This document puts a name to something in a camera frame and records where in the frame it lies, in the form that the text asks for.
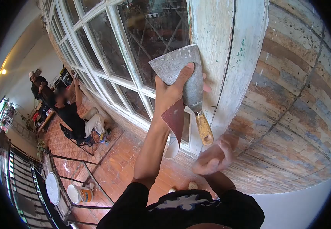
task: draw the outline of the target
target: putty knife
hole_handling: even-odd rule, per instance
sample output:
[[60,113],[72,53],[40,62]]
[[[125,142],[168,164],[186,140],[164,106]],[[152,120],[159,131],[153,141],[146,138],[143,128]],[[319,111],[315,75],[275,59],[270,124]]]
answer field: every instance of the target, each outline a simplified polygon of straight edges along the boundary
[[197,45],[191,44],[179,48],[149,61],[149,64],[169,86],[176,81],[181,69],[189,62],[195,64],[195,70],[183,87],[183,103],[195,113],[202,143],[204,145],[211,145],[214,142],[214,137],[209,122],[202,111],[204,79],[202,78],[201,59]]

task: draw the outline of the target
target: wooden handle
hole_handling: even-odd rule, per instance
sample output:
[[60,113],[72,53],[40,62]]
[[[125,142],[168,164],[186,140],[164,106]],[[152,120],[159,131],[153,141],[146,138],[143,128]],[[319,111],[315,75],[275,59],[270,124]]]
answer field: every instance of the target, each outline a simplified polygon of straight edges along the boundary
[[201,112],[201,114],[196,115],[196,123],[198,132],[200,133],[200,137],[202,143],[204,145],[211,145],[214,142],[214,136],[212,135],[211,128],[209,122],[207,121],[205,114]]

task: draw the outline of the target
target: white graphic print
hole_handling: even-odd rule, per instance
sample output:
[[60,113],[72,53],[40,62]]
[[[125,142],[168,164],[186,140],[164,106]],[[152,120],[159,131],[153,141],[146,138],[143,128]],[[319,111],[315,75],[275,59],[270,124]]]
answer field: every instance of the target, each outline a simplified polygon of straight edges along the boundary
[[213,204],[216,201],[208,201],[207,199],[200,199],[196,200],[197,195],[189,195],[189,196],[181,196],[178,197],[176,200],[166,200],[162,204],[159,204],[156,209],[166,209],[166,208],[177,208],[178,206],[186,211],[193,210],[195,208],[195,204],[203,203],[203,202],[209,202],[210,204]]

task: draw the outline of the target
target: white pants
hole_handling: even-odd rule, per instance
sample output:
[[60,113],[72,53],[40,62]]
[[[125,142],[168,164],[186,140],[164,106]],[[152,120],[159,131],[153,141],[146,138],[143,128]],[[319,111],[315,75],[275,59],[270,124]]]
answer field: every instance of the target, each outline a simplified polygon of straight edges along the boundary
[[104,118],[99,114],[96,107],[90,108],[90,110],[82,118],[88,120],[84,126],[85,137],[89,137],[93,129],[99,134],[104,132]]

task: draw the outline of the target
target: hand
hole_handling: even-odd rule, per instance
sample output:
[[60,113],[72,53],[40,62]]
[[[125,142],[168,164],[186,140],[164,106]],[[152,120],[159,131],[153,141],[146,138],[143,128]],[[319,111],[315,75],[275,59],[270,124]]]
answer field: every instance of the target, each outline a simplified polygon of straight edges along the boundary
[[223,134],[207,150],[200,153],[192,165],[192,172],[198,175],[210,175],[226,169],[234,160],[233,152],[239,137]]
[[80,81],[79,81],[78,78],[75,78],[75,79],[74,79],[74,85],[75,85],[76,87],[78,87],[78,86],[80,85]]
[[155,76],[155,111],[154,118],[159,118],[170,106],[175,104],[183,95],[183,86],[191,77],[195,64],[189,62],[179,73],[174,84],[168,86],[160,77]]
[[38,93],[39,94],[41,93],[41,91],[42,91],[43,88],[44,88],[44,85],[43,85],[43,83],[41,83],[40,87],[38,88]]

